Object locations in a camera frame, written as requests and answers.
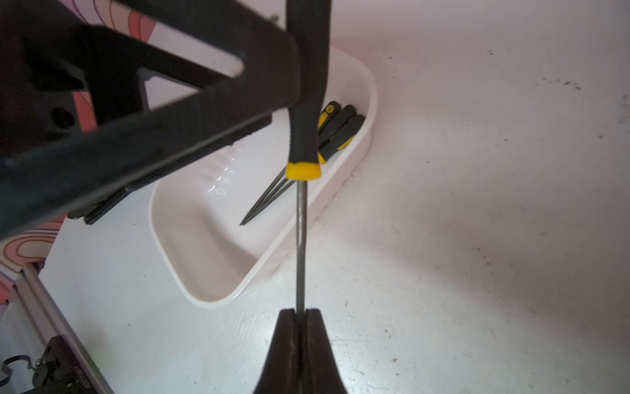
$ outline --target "black bracket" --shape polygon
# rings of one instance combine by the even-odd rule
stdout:
[[[273,111],[299,98],[293,36],[236,1],[120,2],[235,55],[244,71],[227,78],[82,24],[57,0],[0,0],[0,48],[10,50],[0,59],[0,75],[3,82],[21,76],[0,91],[0,238],[135,190],[258,130]],[[122,64],[122,50],[137,56]],[[145,70],[200,91],[148,112],[138,88]],[[53,137],[42,132],[50,110],[33,106],[40,92],[85,89],[98,130]],[[121,92],[128,101],[120,100]],[[70,126],[73,113],[59,108],[57,123]],[[16,138],[16,127],[27,137]]]

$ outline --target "screwdriver handle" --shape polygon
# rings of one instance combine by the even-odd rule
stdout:
[[[331,0],[288,0],[287,32],[293,34],[300,57],[301,93],[289,108],[291,138],[287,178],[314,180],[318,161],[318,118],[326,93],[330,45]]]
[[[357,115],[350,119],[338,132],[336,132],[328,143],[319,150],[319,163],[324,165],[337,151],[341,151],[347,147],[354,136],[363,126],[365,117]]]
[[[343,110],[330,120],[330,122],[319,133],[319,149],[323,148],[330,137],[335,135],[348,121],[357,114],[357,109],[351,105],[346,105]]]
[[[326,108],[319,114],[318,132],[324,131],[324,128],[330,123],[330,120],[335,117],[341,110],[341,105],[337,101],[331,101],[326,105]]]

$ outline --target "screwdriver shaft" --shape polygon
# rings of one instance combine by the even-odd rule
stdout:
[[[285,179],[285,181],[288,181],[288,183],[286,183],[286,184],[283,183],[284,186],[280,190],[276,191],[273,194],[270,194],[261,203],[261,205],[258,208],[256,208],[256,210],[254,212],[252,212],[251,214],[249,214],[249,216],[247,216],[245,219],[243,219],[243,225],[248,224],[251,220],[253,220],[256,216],[258,216],[258,214],[261,213],[265,208],[267,208],[269,206],[269,204],[274,202],[278,197],[280,197],[284,192],[286,192],[287,189],[289,187],[291,187],[291,185],[293,185],[296,182],[294,180],[289,181],[288,179]]]
[[[306,276],[306,209],[308,183],[297,181],[297,269],[295,270],[295,314],[304,321],[304,286]]]
[[[246,223],[247,218],[253,213],[255,212],[258,207],[263,204],[263,200],[269,195],[269,192],[271,191],[271,189],[273,189],[274,186],[276,186],[276,183],[278,183],[278,181],[280,181],[280,179],[284,176],[284,173],[287,171],[287,167],[282,168],[282,171],[280,171],[280,173],[278,174],[278,176],[273,180],[272,184],[269,185],[269,187],[267,187],[267,189],[265,190],[265,192],[260,196],[260,198],[258,199],[258,201],[256,201],[256,203],[251,207],[251,209],[247,212],[247,215],[245,215],[245,218],[243,218],[243,221],[241,221],[240,226],[244,225]]]

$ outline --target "dark stain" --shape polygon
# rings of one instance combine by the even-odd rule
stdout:
[[[628,95],[623,95],[621,96],[619,120],[617,120],[617,123],[623,124],[629,119],[630,119],[630,100],[628,100]]]

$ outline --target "hole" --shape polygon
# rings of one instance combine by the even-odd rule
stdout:
[[[67,130],[74,126],[74,116],[63,108],[55,107],[50,111],[52,122],[60,129]]]
[[[198,90],[168,79],[154,76],[144,83],[147,104],[152,111],[184,97],[194,95]]]
[[[148,44],[153,45],[153,42],[159,42],[160,45],[155,46],[161,50],[232,78],[244,70],[238,57],[162,23],[156,25]]]

